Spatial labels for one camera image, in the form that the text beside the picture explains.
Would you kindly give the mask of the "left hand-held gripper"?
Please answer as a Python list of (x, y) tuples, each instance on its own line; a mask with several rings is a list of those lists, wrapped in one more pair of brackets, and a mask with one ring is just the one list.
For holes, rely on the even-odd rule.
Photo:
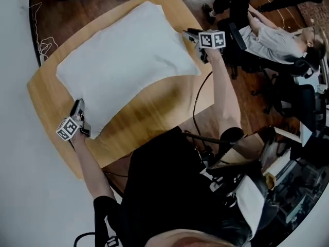
[(75, 101), (71, 109), (72, 115), (66, 117), (56, 129), (56, 134), (62, 140), (70, 140), (77, 131), (80, 131), (86, 137), (90, 137), (91, 126), (85, 121), (84, 108), (83, 99)]

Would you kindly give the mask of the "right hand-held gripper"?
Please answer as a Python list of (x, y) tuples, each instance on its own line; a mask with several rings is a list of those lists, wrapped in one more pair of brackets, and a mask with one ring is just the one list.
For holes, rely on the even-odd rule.
[(220, 52), (223, 52), (223, 49), (226, 47), (226, 37), (224, 31), (219, 30), (209, 30), (201, 31), (200, 29), (188, 28), (188, 30), (182, 31), (182, 36), (195, 43), (195, 35), (197, 37), (196, 47), (198, 56), (200, 60), (204, 63), (208, 63), (207, 54), (205, 49), (217, 49)]

